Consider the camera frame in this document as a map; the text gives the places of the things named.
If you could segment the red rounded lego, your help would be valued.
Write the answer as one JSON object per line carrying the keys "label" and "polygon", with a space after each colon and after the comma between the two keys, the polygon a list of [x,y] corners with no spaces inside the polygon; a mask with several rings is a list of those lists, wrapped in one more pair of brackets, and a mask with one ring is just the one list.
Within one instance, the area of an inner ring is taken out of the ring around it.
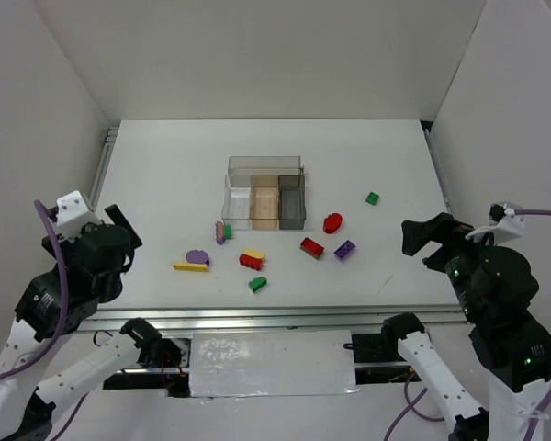
{"label": "red rounded lego", "polygon": [[324,219],[322,224],[322,230],[326,234],[334,234],[341,228],[342,224],[343,224],[343,216],[338,212],[334,212],[328,215]]}

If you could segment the red green lego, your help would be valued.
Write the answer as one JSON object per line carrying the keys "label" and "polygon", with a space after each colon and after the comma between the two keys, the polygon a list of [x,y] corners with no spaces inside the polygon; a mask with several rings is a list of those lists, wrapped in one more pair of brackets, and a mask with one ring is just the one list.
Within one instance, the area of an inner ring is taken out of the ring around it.
{"label": "red green lego", "polygon": [[302,242],[299,245],[299,248],[304,253],[310,255],[312,258],[316,260],[320,260],[320,258],[324,254],[324,247],[319,243],[316,243],[309,237],[306,237],[302,240]]}

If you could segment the yellow lego brick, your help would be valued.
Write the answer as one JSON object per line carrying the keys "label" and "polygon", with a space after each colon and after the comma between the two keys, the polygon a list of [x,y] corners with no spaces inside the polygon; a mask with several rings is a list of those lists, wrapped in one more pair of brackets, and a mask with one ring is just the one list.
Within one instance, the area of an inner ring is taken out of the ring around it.
{"label": "yellow lego brick", "polygon": [[264,260],[265,260],[265,253],[256,251],[256,250],[251,249],[251,248],[245,248],[245,249],[243,250],[243,252],[244,252],[245,254],[249,255],[250,257],[259,259],[259,260],[261,260],[261,261],[264,261]]}

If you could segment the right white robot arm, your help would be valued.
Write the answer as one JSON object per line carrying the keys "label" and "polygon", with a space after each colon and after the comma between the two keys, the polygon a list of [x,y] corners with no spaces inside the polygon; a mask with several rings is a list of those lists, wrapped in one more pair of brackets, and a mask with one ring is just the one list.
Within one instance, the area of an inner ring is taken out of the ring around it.
{"label": "right white robot arm", "polygon": [[551,402],[551,334],[528,311],[539,290],[528,260],[506,247],[524,234],[521,209],[494,205],[489,225],[475,228],[440,213],[401,224],[402,252],[438,249],[423,264],[448,276],[475,355],[484,368],[489,404],[482,406],[437,354],[418,317],[384,321],[388,349],[407,361],[434,399],[452,440],[541,440]]}

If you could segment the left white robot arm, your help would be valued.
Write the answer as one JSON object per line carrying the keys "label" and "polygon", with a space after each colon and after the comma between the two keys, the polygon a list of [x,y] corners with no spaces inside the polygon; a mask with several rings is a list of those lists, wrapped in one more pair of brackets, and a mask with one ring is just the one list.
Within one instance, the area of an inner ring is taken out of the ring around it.
{"label": "left white robot arm", "polygon": [[104,222],[79,191],[51,209],[34,205],[47,231],[41,245],[56,264],[29,282],[0,354],[0,440],[45,440],[63,413],[117,371],[179,367],[183,356],[152,324],[133,318],[90,355],[45,376],[82,322],[120,295],[142,241],[117,206],[105,209]]}

